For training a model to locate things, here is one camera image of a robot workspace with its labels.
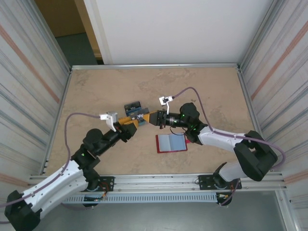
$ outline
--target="book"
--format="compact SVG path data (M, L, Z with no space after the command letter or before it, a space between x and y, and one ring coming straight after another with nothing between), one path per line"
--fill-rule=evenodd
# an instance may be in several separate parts
M172 153L187 151L183 133L156 135L157 153Z

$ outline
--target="metal floor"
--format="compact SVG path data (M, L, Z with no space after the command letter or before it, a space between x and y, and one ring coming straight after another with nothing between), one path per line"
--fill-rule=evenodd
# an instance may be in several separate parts
M238 192L229 207L215 203L104 204L94 210L62 206L35 231L283 231L275 192Z

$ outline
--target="metal wall panel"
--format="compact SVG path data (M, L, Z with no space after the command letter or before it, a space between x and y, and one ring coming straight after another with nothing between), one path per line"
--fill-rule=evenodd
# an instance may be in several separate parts
M308 229L308 1L286 0L250 58L244 82L264 138L286 152L281 171Z
M0 1L0 202L39 174L70 74L36 5Z

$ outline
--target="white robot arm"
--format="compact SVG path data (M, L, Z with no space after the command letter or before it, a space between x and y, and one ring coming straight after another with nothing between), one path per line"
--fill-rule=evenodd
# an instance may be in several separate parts
M107 133L91 129L68 163L36 186L8 196L4 213L16 231L33 230L47 213L77 192L101 188L103 194L100 176L93 169L100 161L98 157L119 140L127 142L135 134L138 121L129 117L118 119L115 112L99 117L106 120L110 128Z
M159 101L161 105L166 105L170 96L161 97ZM278 160L268 145L253 141L264 141L256 131L247 134L222 131L201 122L199 115L193 103L185 103L180 108L180 113L169 113L163 109L144 115L143 119L161 129L165 126L186 128L184 135L190 142L235 153L237 161L223 163L213 174L218 189L223 189L229 182L242 177L261 181Z

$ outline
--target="white wall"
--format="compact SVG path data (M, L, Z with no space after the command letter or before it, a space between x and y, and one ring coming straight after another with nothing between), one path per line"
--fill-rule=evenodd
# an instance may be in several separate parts
M84 0L105 64L239 62L272 0Z

